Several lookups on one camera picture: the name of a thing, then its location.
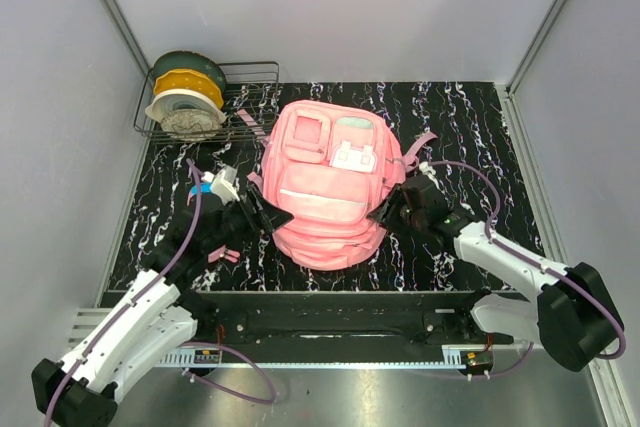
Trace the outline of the pink blue pencil case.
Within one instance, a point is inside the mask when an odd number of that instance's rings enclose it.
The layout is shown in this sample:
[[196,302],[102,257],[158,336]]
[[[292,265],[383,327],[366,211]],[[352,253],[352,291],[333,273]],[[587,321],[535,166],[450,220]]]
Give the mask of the pink blue pencil case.
[[189,191],[187,203],[200,202],[198,223],[194,237],[197,237],[208,263],[221,259],[238,263],[240,253],[229,248],[233,234],[229,230],[230,220],[223,217],[239,199],[235,188],[229,183],[201,183]]

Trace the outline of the pink school backpack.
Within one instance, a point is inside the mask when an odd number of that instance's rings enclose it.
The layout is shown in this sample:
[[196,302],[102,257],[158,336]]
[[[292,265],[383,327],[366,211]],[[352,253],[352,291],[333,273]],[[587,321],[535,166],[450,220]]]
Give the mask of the pink school backpack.
[[293,218],[272,235],[296,264],[336,271],[377,251],[386,230],[369,219],[418,165],[435,134],[408,150],[385,120],[360,108],[319,101],[287,104],[264,140],[260,173],[248,178],[271,205]]

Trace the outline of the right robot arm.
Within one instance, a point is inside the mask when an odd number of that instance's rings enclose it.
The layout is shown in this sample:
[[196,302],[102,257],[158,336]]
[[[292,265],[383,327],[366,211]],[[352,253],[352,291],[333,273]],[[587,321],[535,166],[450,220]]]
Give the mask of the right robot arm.
[[[276,246],[292,261],[317,271],[337,271],[370,258],[372,248],[332,227],[344,224],[354,201],[317,194],[308,178],[300,187],[279,188],[271,202],[292,214],[274,232]],[[455,206],[425,175],[407,178],[368,212],[365,221],[382,233],[421,237],[459,260],[501,278],[521,299],[482,294],[454,318],[466,343],[505,334],[541,345],[559,365],[580,371],[594,359],[613,360],[626,350],[624,323],[599,272],[539,256],[493,231]]]

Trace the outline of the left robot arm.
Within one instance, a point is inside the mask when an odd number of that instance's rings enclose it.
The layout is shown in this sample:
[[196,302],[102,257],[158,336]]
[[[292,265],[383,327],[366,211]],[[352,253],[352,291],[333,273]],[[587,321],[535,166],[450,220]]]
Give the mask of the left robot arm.
[[182,345],[222,339],[217,305],[192,285],[236,240],[273,233],[292,214],[259,194],[225,202],[205,194],[175,211],[127,293],[60,360],[31,373],[47,426],[106,426],[128,391]]

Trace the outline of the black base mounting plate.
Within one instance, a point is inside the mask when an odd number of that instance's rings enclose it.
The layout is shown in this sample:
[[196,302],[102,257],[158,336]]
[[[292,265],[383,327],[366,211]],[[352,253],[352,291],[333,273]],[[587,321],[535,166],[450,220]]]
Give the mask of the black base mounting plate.
[[197,339],[222,340],[268,368],[443,361],[443,347],[509,345],[471,318],[472,292],[201,293]]

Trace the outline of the speckled beige plate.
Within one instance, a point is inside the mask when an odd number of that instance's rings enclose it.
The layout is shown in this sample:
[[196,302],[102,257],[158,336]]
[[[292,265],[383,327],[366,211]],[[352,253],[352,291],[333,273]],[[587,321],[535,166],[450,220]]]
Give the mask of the speckled beige plate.
[[226,120],[224,114],[185,109],[169,113],[160,122],[160,127],[172,139],[202,142],[215,137]]

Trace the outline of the white blue-rimmed plate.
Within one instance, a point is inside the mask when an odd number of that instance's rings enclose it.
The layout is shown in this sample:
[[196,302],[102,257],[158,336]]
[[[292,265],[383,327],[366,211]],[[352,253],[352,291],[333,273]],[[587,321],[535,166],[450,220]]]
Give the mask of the white blue-rimmed plate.
[[145,114],[156,122],[161,122],[167,115],[176,110],[196,109],[214,115],[221,122],[226,115],[207,96],[189,89],[170,89],[157,94]]

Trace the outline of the yellow plate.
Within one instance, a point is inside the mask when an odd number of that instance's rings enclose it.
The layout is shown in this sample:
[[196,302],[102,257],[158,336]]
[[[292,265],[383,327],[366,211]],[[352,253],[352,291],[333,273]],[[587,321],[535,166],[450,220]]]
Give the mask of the yellow plate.
[[224,105],[221,88],[207,75],[191,69],[173,69],[155,80],[153,93],[183,89],[199,93],[211,100],[218,108]]

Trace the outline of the dark green plate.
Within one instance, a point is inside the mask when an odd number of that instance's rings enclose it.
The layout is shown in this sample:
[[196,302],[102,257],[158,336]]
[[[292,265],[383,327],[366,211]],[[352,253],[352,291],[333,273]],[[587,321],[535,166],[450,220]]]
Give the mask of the dark green plate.
[[193,51],[176,50],[164,53],[157,58],[151,72],[152,76],[158,79],[175,69],[187,69],[205,74],[222,93],[226,90],[227,79],[221,67],[210,58]]

